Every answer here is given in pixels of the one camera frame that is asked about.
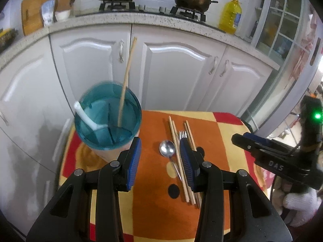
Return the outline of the white gloved right hand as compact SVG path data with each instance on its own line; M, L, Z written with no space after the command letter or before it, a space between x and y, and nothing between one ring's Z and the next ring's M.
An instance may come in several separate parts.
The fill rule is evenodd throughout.
M311 187L302 193L291 189L292 183L277 176L273 183L272 204L287 225L300 227L314 217L322 199Z

